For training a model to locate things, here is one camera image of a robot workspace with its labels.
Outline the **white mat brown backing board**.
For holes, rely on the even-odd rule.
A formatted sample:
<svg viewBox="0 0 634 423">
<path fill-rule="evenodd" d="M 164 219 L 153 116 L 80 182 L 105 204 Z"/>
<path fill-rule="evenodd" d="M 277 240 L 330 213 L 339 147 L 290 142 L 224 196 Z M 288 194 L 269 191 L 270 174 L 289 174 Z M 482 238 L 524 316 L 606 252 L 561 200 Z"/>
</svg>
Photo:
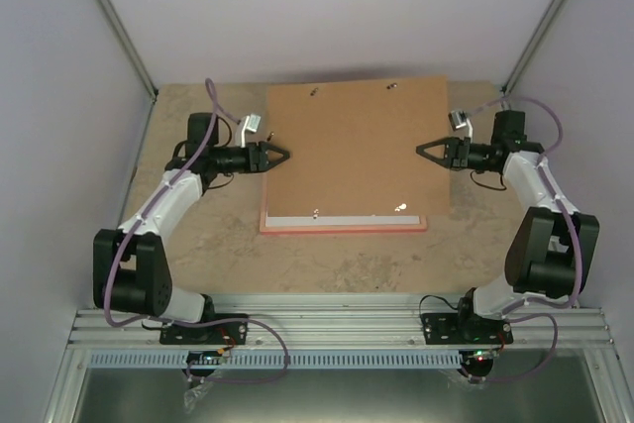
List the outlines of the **white mat brown backing board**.
<svg viewBox="0 0 634 423">
<path fill-rule="evenodd" d="M 270 87 L 266 127 L 291 157 L 266 175 L 268 213 L 448 214 L 449 172 L 416 153 L 447 136 L 448 112 L 444 76 Z"/>
</svg>

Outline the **pink picture frame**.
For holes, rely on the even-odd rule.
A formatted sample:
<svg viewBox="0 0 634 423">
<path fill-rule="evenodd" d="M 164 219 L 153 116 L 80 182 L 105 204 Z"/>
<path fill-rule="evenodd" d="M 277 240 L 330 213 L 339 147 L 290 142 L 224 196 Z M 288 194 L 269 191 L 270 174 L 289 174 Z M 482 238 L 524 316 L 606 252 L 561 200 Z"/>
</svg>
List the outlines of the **pink picture frame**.
<svg viewBox="0 0 634 423">
<path fill-rule="evenodd" d="M 270 183 L 270 173 L 267 172 L 262 180 L 262 200 L 260 206 L 259 231 L 267 236 L 301 236 L 301 235 L 344 235 L 344 234 L 405 234 L 423 233 L 428 230 L 428 220 L 422 225 L 386 225 L 386 226 L 353 226 L 353 227 L 267 227 L 264 224 L 266 215 L 272 217 L 294 217 L 294 216 L 273 216 L 268 213 L 268 186 Z M 314 208 L 311 215 L 323 215 L 318 208 Z M 406 215 L 402 205 L 396 207 L 395 215 Z"/>
</svg>

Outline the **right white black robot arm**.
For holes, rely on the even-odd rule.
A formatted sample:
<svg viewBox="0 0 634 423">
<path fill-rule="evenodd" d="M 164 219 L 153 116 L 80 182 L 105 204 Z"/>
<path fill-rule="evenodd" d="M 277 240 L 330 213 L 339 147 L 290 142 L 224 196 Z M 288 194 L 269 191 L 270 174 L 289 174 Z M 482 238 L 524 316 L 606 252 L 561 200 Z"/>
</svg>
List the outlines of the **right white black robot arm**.
<svg viewBox="0 0 634 423">
<path fill-rule="evenodd" d="M 508 342 L 505 318 L 514 310 L 530 304 L 567 309 L 576 303 L 588 278 L 599 223 L 566 197 L 544 147 L 525 133 L 524 112 L 497 112 L 486 144 L 471 135 L 445 137 L 418 146 L 416 153 L 445 169 L 498 174 L 525 210 L 501 277 L 470 289 L 459 300 L 450 327 L 438 314 L 423 315 L 427 342 Z"/>
</svg>

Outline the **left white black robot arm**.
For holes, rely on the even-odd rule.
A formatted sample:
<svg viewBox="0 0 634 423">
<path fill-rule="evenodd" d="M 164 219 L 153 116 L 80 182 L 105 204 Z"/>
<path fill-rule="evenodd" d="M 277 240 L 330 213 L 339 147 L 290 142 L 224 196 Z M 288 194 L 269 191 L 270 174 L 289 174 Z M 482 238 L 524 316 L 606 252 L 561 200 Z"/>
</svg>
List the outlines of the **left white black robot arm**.
<svg viewBox="0 0 634 423">
<path fill-rule="evenodd" d="M 182 326 L 195 343 L 216 334 L 217 320 L 210 296 L 173 284 L 166 244 L 186 212 L 219 176 L 261 174 L 291 157 L 269 141 L 249 142 L 260 118 L 251 115 L 238 126 L 238 143 L 219 143 L 223 120 L 215 113 L 194 113 L 187 136 L 173 150 L 157 189 L 143 206 L 115 229 L 100 230 L 93 240 L 93 301 L 113 327 L 139 320 Z"/>
</svg>

